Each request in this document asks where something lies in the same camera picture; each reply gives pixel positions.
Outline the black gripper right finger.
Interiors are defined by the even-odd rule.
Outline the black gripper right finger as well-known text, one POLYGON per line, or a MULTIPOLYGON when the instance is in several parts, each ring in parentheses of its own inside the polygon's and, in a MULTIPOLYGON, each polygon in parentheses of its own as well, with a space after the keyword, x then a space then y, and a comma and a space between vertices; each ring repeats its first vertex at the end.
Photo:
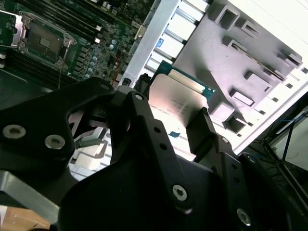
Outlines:
POLYGON ((303 209, 291 201, 248 153, 235 155, 205 108, 186 128, 198 172, 194 228, 205 231, 301 231, 303 209))

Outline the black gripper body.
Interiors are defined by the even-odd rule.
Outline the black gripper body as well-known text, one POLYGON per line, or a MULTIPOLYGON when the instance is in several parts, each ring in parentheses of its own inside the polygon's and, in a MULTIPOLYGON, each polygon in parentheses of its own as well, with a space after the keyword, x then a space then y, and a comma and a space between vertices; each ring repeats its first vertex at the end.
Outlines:
POLYGON ((178 158, 194 198, 190 214, 166 201, 149 162, 112 164, 75 185, 61 203, 61 231, 229 231, 222 185, 208 168, 178 158))

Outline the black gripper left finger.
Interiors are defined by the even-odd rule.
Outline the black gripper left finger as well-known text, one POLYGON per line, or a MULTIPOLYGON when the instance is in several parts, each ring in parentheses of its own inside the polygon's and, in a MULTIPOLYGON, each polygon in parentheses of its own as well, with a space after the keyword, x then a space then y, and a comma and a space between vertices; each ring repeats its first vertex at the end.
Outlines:
POLYGON ((191 189, 161 121, 135 90, 100 78, 70 85, 0 112, 0 201, 56 214, 78 184, 68 175, 75 139, 91 127, 110 129, 113 163, 149 162, 172 208, 189 214, 191 189))

